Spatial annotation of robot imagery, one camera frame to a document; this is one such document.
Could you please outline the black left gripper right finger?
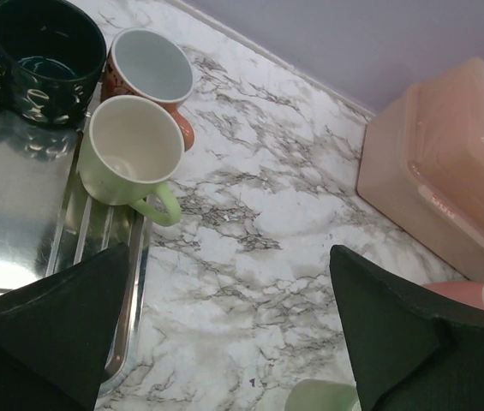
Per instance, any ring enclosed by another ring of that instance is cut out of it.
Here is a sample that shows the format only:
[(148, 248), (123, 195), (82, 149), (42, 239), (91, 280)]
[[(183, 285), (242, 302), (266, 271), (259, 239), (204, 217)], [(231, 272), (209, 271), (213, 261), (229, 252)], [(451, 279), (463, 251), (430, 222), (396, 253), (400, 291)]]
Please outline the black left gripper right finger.
[(484, 311), (343, 245), (330, 273), (364, 410), (484, 410)]

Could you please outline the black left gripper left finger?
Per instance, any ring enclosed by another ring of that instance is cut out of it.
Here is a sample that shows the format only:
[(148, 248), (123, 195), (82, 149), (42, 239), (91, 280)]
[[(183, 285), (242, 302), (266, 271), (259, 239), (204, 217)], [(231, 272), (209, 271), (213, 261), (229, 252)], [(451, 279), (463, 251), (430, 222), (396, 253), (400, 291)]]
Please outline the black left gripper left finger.
[(0, 295), (0, 410), (92, 410), (122, 309), (120, 243)]

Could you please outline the pink and blue mug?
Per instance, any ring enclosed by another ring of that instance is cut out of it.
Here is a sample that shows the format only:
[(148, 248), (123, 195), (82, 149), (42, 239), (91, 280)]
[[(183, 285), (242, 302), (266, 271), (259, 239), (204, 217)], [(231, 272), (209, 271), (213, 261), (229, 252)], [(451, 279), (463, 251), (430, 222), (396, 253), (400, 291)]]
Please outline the pink and blue mug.
[(460, 280), (423, 284), (422, 287), (451, 300), (484, 311), (484, 283)]

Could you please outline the sage green mug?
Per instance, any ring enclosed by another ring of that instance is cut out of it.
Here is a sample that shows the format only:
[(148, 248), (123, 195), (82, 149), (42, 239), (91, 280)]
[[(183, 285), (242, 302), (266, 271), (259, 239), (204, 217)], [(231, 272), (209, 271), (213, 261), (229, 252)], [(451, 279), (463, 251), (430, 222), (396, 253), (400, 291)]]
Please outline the sage green mug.
[(356, 388), (320, 379), (297, 383), (286, 400), (285, 411), (361, 411)]

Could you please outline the light green mug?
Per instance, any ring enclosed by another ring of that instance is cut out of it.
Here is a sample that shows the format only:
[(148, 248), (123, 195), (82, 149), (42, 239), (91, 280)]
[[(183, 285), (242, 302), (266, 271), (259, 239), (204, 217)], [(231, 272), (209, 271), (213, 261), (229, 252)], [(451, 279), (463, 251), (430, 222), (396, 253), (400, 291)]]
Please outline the light green mug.
[(181, 129), (164, 108), (138, 96), (115, 96), (91, 116), (78, 172), (92, 198), (129, 206), (169, 227), (180, 221), (181, 207), (167, 180), (183, 154)]

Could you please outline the dark teal mug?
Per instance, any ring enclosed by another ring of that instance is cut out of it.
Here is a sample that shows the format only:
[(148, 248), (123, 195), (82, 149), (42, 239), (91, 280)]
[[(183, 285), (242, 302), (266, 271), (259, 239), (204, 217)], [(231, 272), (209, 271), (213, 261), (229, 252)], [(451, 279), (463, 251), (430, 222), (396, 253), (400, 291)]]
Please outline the dark teal mug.
[(21, 116), (45, 126), (78, 122), (107, 56), (104, 35), (68, 1), (0, 1), (1, 90)]

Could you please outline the pink terracotta mug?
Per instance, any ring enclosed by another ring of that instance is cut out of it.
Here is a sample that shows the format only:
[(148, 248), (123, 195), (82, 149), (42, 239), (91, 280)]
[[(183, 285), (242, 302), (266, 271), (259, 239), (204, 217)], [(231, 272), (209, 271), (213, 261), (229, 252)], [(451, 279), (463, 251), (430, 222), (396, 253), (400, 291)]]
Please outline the pink terracotta mug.
[(188, 151), (194, 145), (194, 129), (179, 108), (194, 86), (192, 66), (177, 44), (150, 29), (128, 28), (111, 43), (100, 100), (135, 95), (159, 104), (176, 121)]

